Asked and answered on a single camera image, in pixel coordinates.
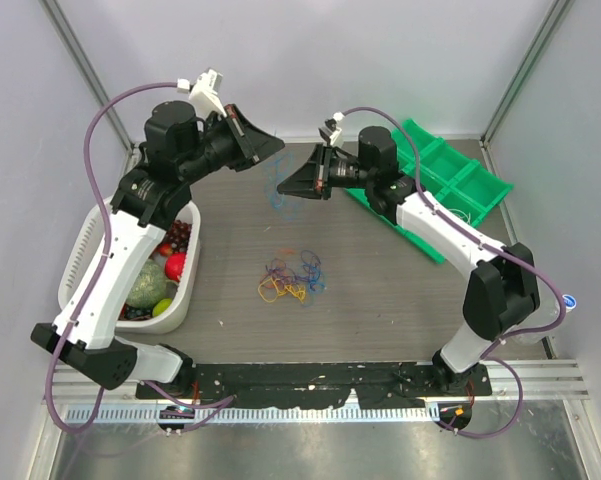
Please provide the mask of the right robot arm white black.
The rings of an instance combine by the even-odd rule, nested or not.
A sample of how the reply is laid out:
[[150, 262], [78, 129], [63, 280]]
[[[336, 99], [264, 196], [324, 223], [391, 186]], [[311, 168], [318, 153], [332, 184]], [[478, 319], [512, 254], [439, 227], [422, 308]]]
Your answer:
[[531, 251], [521, 243], [491, 245], [489, 237], [437, 203], [431, 193], [418, 190], [415, 179], [400, 169], [397, 145], [384, 127], [364, 128], [355, 155], [316, 145], [307, 162], [277, 190], [327, 200], [335, 188], [363, 190], [376, 214], [427, 242], [466, 280], [464, 322], [432, 358], [435, 389], [457, 393], [487, 349], [538, 309]]

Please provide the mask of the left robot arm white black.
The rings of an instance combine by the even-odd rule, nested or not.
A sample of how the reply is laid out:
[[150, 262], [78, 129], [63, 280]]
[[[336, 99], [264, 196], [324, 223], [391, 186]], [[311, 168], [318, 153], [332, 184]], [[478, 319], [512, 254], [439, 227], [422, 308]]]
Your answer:
[[67, 306], [38, 323], [32, 341], [106, 390], [127, 381], [158, 383], [170, 398], [193, 385], [190, 357], [167, 345], [118, 339], [116, 323], [145, 262], [191, 201], [192, 184], [227, 167], [244, 171], [285, 143], [253, 125], [234, 104], [201, 119], [186, 101], [156, 106], [144, 125], [144, 158], [100, 203], [102, 251], [93, 258]]

